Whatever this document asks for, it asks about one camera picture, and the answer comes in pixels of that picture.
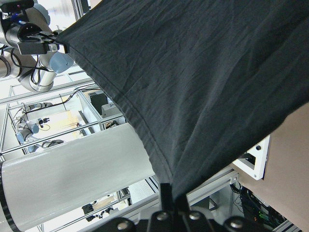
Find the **white roll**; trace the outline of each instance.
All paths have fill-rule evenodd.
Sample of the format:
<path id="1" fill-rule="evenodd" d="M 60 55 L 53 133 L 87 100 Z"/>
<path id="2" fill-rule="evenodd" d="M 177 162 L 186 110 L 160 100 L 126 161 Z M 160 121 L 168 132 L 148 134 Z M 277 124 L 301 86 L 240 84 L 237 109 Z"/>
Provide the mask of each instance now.
<path id="1" fill-rule="evenodd" d="M 151 175 L 143 144 L 127 123 L 2 165 L 5 199 L 21 231 Z M 0 231 L 11 232 L 6 223 Z"/>

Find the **bolt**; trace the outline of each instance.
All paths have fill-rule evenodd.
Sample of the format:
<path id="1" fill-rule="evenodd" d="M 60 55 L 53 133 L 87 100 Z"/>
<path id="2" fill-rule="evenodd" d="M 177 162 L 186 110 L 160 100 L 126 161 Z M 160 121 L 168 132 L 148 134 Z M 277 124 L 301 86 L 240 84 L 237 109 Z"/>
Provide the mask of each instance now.
<path id="1" fill-rule="evenodd" d="M 189 215 L 189 218 L 191 220 L 199 220 L 201 217 L 201 214 L 199 212 L 191 212 Z"/>
<path id="2" fill-rule="evenodd" d="M 129 227 L 129 223 L 128 221 L 124 221 L 124 222 L 121 222 L 117 225 L 117 229 L 122 231 L 122 230 L 125 230 Z"/>
<path id="3" fill-rule="evenodd" d="M 165 212 L 162 212 L 162 213 L 160 213 L 160 214 L 158 214 L 157 216 L 156 216 L 156 219 L 158 219 L 159 221 L 164 221 L 164 220 L 166 220 L 166 219 L 168 219 L 168 214 L 167 213 L 165 213 Z"/>
<path id="4" fill-rule="evenodd" d="M 236 219 L 231 221 L 230 225 L 233 228 L 240 229 L 243 227 L 243 222 L 241 220 Z"/>

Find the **silver bolt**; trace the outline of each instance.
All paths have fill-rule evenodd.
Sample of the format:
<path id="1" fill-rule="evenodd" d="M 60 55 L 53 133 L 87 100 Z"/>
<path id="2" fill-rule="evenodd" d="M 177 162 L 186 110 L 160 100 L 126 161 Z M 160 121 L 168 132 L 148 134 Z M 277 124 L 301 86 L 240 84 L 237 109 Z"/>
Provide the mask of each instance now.
<path id="1" fill-rule="evenodd" d="M 128 221 L 121 222 L 117 225 L 117 229 L 122 231 L 129 227 Z"/>
<path id="2" fill-rule="evenodd" d="M 189 215 L 189 218 L 190 218 L 191 220 L 199 220 L 200 217 L 201 217 L 201 214 L 200 214 L 199 212 L 192 212 L 192 213 L 190 213 L 190 215 Z"/>
<path id="3" fill-rule="evenodd" d="M 163 212 L 163 213 L 160 213 L 156 216 L 156 219 L 158 219 L 159 221 L 164 221 L 166 219 L 168 219 L 168 214 Z"/>
<path id="4" fill-rule="evenodd" d="M 240 229 L 240 228 L 243 227 L 242 221 L 241 220 L 237 220 L 237 219 L 231 221 L 230 225 L 231 225 L 231 227 L 236 228 L 236 229 Z"/>

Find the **white bracket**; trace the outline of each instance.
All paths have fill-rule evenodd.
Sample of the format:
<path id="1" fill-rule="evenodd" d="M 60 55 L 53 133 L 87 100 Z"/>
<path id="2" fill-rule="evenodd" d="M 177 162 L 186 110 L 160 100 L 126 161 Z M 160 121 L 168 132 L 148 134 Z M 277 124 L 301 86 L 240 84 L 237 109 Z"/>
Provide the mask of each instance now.
<path id="1" fill-rule="evenodd" d="M 246 159 L 237 159 L 233 164 L 242 169 L 253 179 L 262 179 L 267 160 L 269 139 L 270 135 L 247 151 L 255 157 L 255 164 L 250 163 Z"/>

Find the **black cloth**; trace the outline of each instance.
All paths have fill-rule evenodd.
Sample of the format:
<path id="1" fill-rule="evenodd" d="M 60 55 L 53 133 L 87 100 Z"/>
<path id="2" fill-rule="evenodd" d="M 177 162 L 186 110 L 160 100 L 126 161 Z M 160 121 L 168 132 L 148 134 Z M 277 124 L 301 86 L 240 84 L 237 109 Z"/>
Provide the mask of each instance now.
<path id="1" fill-rule="evenodd" d="M 176 199 L 309 101 L 309 1 L 104 0 L 58 42 Z"/>

